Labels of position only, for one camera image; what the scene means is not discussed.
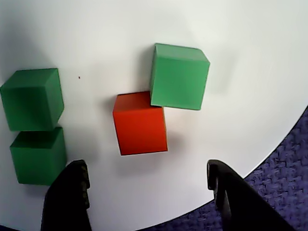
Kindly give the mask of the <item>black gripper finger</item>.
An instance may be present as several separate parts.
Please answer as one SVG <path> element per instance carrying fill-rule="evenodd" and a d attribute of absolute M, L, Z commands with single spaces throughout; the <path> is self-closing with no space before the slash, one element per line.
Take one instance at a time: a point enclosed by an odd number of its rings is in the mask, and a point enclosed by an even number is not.
<path fill-rule="evenodd" d="M 87 190 L 90 179 L 83 159 L 72 161 L 46 192 L 40 229 L 42 231 L 90 231 Z"/>
<path fill-rule="evenodd" d="M 214 192 L 224 231 L 293 231 L 294 228 L 231 167 L 207 162 L 207 185 Z"/>

